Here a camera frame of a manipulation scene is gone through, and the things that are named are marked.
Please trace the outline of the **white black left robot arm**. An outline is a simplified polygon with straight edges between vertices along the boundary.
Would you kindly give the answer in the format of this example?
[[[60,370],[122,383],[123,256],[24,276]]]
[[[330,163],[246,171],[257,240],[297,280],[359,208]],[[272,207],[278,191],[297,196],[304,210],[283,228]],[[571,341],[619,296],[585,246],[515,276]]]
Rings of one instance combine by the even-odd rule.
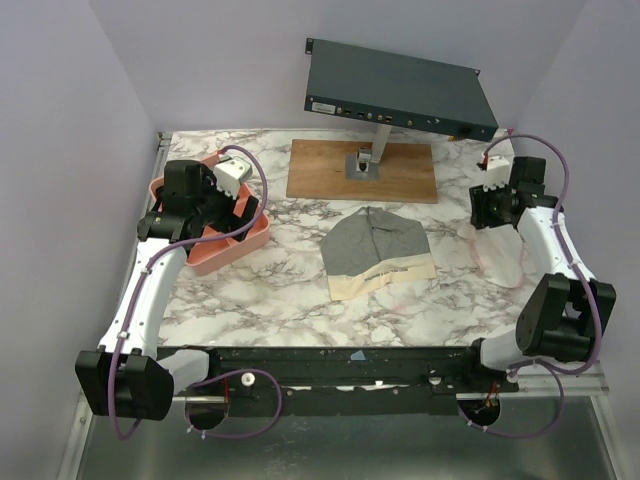
[[[222,372],[202,351],[159,358],[159,331],[178,274],[206,232],[217,246],[238,246],[257,222],[259,201],[244,187],[252,173],[250,162],[222,155],[171,161],[152,182],[154,203],[137,225],[135,264],[116,315],[97,348],[76,359],[94,414],[159,421],[185,388],[209,395],[220,387]]]

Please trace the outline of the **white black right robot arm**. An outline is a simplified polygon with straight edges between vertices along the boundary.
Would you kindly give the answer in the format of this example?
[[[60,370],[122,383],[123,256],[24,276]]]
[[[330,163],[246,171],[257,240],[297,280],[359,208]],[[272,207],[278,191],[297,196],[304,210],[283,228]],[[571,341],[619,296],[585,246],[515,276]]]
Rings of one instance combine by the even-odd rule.
[[[563,200],[545,192],[545,159],[486,157],[479,166],[485,179],[469,190],[472,225],[512,226],[542,277],[512,331],[475,342],[478,357],[461,365],[461,382],[480,392],[494,383],[496,370],[516,371],[534,363],[580,374],[598,356],[616,291],[598,281],[577,253]]]

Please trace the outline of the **grey cream underwear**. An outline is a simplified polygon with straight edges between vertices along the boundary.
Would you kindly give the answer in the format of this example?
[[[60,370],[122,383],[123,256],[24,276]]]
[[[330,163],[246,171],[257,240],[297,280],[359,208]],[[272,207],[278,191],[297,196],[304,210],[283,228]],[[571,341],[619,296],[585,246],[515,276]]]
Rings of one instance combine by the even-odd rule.
[[[320,251],[333,301],[436,276],[421,222],[377,207],[340,220],[320,241]]]

